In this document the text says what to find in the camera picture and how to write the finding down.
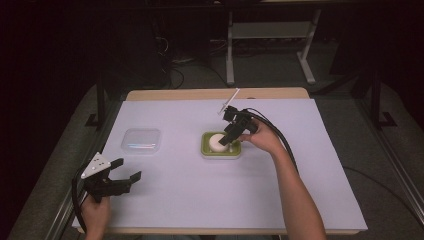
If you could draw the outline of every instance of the metal stand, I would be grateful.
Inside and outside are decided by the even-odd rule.
[[[315,79],[309,67],[307,56],[314,38],[321,10],[315,10],[312,21],[304,22],[264,22],[264,23],[233,23],[233,13],[229,12],[228,49],[226,58],[227,84],[234,85],[233,39],[251,38],[305,38],[306,44],[297,53],[306,81],[315,84]]]
[[[397,124],[388,112],[382,113],[386,120],[380,121],[381,80],[377,71],[374,74],[371,88],[371,121],[378,130],[381,130],[382,127],[395,127]]]
[[[99,76],[97,78],[97,121],[95,120],[96,114],[90,114],[90,117],[88,118],[87,122],[85,123],[85,126],[89,127],[97,127],[97,130],[99,130],[104,121],[105,121],[105,89],[103,87],[103,81],[102,77]]]
[[[306,57],[308,56],[309,48],[311,47],[312,40],[314,39],[315,30],[317,29],[319,16],[321,15],[321,10],[315,10],[314,18],[312,19],[311,25],[309,26],[308,35],[306,37],[306,45],[301,52],[297,53],[297,57],[302,66],[303,73],[305,74],[306,81],[309,84],[315,84],[315,78],[312,74],[311,68],[309,67]]]

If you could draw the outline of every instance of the clear plastic container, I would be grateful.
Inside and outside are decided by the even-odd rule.
[[[160,148],[161,132],[156,128],[130,128],[121,143],[127,154],[154,154]]]

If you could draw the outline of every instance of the person's hand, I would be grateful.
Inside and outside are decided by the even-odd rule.
[[[257,119],[252,119],[252,122],[258,126],[256,133],[242,134],[238,140],[249,141],[256,147],[267,151],[270,154],[275,154],[279,150],[285,150],[281,144],[280,138],[274,131],[271,130],[271,128]]]
[[[88,195],[82,206],[82,218],[87,227],[86,240],[102,239],[110,220],[110,197],[103,197],[97,203]]]

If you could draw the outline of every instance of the white table surface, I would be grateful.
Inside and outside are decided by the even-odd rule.
[[[167,234],[285,233],[274,165],[248,142],[236,160],[206,160],[201,136],[223,131],[222,100],[125,101],[103,151],[124,158],[113,180],[142,171],[131,192],[112,197],[110,232]],[[366,230],[361,210],[312,99],[235,99],[255,108],[288,140],[299,173],[328,233]],[[130,128],[157,128],[161,146],[152,155],[121,149]]]

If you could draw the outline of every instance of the floor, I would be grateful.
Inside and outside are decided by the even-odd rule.
[[[336,42],[315,43],[311,48],[308,61],[317,80],[315,85],[306,83],[297,61],[296,51],[300,50],[302,42],[278,44],[277,49],[257,47],[249,49],[248,54],[241,51],[236,55],[235,87],[295,86],[313,92],[342,77],[328,74],[337,49]],[[165,88],[179,85],[181,89],[226,88],[224,59],[222,51],[211,57],[209,65],[195,59],[190,61],[187,58],[187,62],[179,59],[179,64],[170,73],[172,84]],[[381,110],[389,112],[398,126],[377,131],[368,118],[369,96],[357,100],[349,95],[353,83],[349,82],[325,96],[311,95],[316,100],[340,161],[346,167],[346,175],[369,228],[356,235],[332,235],[328,238],[423,239],[423,226],[408,210],[411,205],[378,138],[379,134],[383,134],[388,139],[417,189],[424,193],[423,131],[406,112],[396,92],[385,85],[382,87]],[[109,121],[113,122],[117,109],[119,102],[107,102]],[[62,223],[67,225],[65,228],[55,228],[53,223],[61,220],[58,212],[66,208],[63,204],[69,197],[73,173],[93,149],[101,148],[99,142],[104,141],[110,129],[110,124],[105,124],[101,130],[85,126],[90,114],[95,112],[96,89],[93,87],[76,109],[10,239],[84,238],[70,227],[72,216],[64,217]],[[46,192],[55,194],[46,196]],[[107,235],[105,239],[140,239],[140,236]]]

